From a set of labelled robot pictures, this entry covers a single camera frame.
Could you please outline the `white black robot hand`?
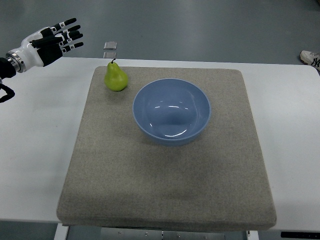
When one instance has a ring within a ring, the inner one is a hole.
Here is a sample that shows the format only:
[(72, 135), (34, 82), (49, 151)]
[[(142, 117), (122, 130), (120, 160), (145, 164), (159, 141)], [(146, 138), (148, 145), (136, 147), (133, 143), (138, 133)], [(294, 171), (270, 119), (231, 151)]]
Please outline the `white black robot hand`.
[(83, 37), (81, 26), (67, 28), (76, 21), (76, 18), (71, 18), (40, 29), (22, 40), (20, 47), (10, 50), (5, 59), (18, 73), (52, 64), (65, 53), (84, 45), (83, 42), (77, 42)]

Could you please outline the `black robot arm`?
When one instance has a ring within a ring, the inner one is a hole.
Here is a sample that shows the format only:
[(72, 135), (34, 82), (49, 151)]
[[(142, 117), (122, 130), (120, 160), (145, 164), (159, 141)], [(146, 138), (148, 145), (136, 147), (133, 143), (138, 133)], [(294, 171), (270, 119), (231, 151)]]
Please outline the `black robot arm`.
[(12, 64), (6, 58), (1, 57), (0, 58), (0, 89), (4, 90), (4, 92), (6, 93), (6, 95), (0, 98), (1, 103), (4, 103), (15, 96), (14, 90), (2, 83), (3, 79), (12, 78), (15, 75), (16, 75), (16, 70), (12, 66)]

